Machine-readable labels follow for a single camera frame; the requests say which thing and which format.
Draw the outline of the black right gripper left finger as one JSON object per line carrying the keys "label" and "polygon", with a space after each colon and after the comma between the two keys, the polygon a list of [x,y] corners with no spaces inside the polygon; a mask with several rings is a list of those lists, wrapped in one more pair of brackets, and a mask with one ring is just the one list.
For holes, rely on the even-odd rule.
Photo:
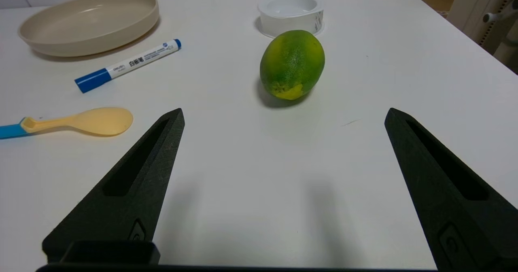
{"label": "black right gripper left finger", "polygon": [[183,135],[181,108],[162,115],[45,237],[49,263],[77,241],[151,241]]}

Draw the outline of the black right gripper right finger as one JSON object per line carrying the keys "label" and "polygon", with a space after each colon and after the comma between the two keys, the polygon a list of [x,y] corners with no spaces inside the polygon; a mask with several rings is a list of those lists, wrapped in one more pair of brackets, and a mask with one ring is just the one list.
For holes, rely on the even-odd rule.
{"label": "black right gripper right finger", "polygon": [[384,125],[438,270],[516,272],[516,207],[414,117]]}

